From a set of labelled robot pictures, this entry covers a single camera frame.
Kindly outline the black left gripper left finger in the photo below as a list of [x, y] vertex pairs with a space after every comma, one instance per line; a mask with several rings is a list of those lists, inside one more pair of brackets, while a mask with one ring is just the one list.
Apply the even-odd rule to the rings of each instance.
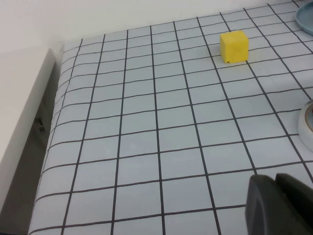
[[249, 235], [306, 235], [275, 179], [267, 175], [250, 177], [246, 227]]

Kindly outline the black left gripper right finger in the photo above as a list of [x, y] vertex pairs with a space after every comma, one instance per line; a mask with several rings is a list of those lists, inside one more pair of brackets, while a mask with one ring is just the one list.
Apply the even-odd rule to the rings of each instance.
[[306, 234], [313, 234], [313, 189], [286, 173], [276, 174], [275, 182], [291, 206], [292, 213]]

